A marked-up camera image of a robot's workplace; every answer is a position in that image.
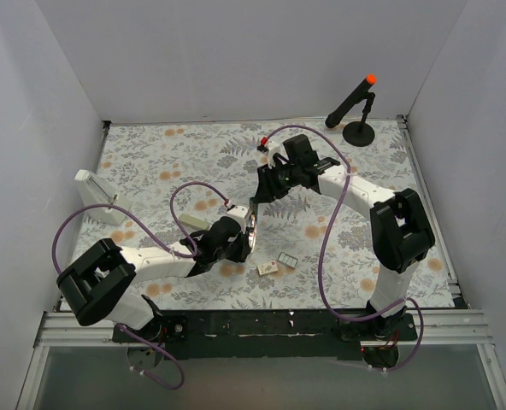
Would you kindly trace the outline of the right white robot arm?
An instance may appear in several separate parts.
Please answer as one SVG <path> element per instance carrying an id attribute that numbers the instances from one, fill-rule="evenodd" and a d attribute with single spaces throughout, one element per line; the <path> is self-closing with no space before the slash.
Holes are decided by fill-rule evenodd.
<path id="1" fill-rule="evenodd" d="M 382 188 L 352 173 L 344 160 L 320 158 L 309 138 L 300 134 L 283 143 L 263 138 L 258 150 L 267 164 L 257 170 L 258 187 L 251 201 L 270 203 L 302 186 L 336 200 L 370 224 L 379 273 L 366 315 L 346 322 L 367 322 L 368 333 L 388 338 L 403 317 L 413 274 L 435 244 L 435 236 L 415 190 Z"/>

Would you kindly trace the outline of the light blue stapler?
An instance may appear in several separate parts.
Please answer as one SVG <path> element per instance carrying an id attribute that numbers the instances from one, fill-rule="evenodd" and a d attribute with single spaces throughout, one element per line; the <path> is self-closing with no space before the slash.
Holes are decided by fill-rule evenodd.
<path id="1" fill-rule="evenodd" d="M 258 228 L 258 205 L 251 204 L 245 218 L 245 236 L 247 237 L 250 252 L 253 252 L 256 246 L 257 228 Z"/>

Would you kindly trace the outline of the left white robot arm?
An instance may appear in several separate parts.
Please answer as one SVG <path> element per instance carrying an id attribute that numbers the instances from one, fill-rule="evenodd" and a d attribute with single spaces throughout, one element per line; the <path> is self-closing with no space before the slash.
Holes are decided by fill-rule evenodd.
<path id="1" fill-rule="evenodd" d="M 192 278 L 223 260 L 244 262 L 256 243 L 256 214 L 233 208 L 191 237 L 197 244 L 195 255 L 186 238 L 169 250 L 119 247 L 110 238 L 102 239 L 65 269 L 56 284 L 80 325 L 108 319 L 131 328 L 142 341 L 153 341 L 162 329 L 158 308 L 132 287 L 163 278 Z"/>

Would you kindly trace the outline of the beige stapler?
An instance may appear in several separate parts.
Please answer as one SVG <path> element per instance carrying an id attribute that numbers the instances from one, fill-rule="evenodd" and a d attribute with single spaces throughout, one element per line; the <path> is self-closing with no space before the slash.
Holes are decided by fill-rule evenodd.
<path id="1" fill-rule="evenodd" d="M 180 214 L 178 217 L 178 221 L 184 226 L 187 226 L 196 231 L 208 230 L 210 228 L 209 222 L 201 220 L 189 214 Z"/>

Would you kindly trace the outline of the staple box sleeve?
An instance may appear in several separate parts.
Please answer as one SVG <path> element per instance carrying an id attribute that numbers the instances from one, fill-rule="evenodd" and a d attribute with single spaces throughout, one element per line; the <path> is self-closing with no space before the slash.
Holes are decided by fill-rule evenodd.
<path id="1" fill-rule="evenodd" d="M 270 261 L 259 264 L 257 266 L 257 271 L 260 276 L 278 273 L 279 272 L 278 262 Z"/>

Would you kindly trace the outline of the staple tray with staples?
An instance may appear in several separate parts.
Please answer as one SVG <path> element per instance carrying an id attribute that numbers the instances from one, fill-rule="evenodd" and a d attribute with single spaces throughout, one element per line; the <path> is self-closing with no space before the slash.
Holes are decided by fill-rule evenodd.
<path id="1" fill-rule="evenodd" d="M 297 267 L 298 258 L 285 252 L 281 252 L 278 256 L 278 262 L 287 267 L 290 267 L 291 269 L 295 269 Z"/>

